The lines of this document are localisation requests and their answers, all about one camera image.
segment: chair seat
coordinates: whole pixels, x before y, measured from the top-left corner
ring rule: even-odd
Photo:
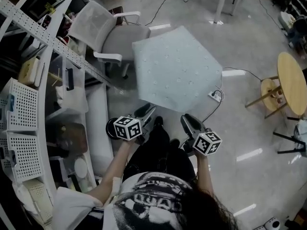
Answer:
[[[122,60],[133,62],[132,43],[150,36],[150,29],[141,25],[122,25],[115,27],[107,36],[102,53],[120,54]]]

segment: black hair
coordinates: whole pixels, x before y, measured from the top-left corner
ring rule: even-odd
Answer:
[[[216,196],[202,191],[196,185],[186,189],[178,199],[182,214],[178,221],[183,230],[239,230],[236,219]]]

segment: perforated basket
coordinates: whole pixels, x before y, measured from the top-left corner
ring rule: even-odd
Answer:
[[[26,181],[23,184],[28,189],[35,207],[37,207],[42,223],[47,223],[52,218],[52,204],[45,185],[37,179]]]
[[[0,93],[0,129],[37,130],[38,91],[10,79]]]
[[[13,182],[22,183],[43,175],[36,136],[2,133],[0,146],[3,171]]]

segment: clear plastic bin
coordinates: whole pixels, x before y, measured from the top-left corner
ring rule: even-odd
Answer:
[[[46,87],[46,116],[59,109],[74,114],[88,111],[84,89],[85,72],[62,56],[51,61]]]

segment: shirt sleeve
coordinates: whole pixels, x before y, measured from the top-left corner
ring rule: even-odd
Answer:
[[[94,207],[102,206],[98,199],[88,194],[59,187],[53,206],[52,229],[73,230]]]

